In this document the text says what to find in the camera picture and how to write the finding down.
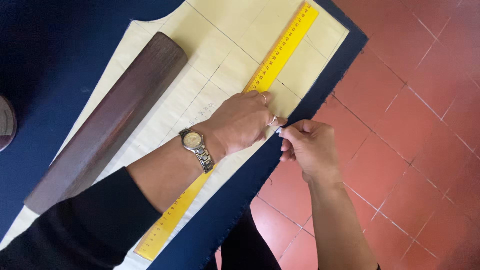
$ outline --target wooden stick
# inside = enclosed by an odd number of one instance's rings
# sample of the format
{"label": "wooden stick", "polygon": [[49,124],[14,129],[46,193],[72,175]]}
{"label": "wooden stick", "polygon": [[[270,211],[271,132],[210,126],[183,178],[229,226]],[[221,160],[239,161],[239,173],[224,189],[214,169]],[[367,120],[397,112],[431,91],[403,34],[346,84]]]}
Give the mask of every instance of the wooden stick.
{"label": "wooden stick", "polygon": [[24,203],[41,214],[92,185],[187,63],[156,33],[50,165]]}

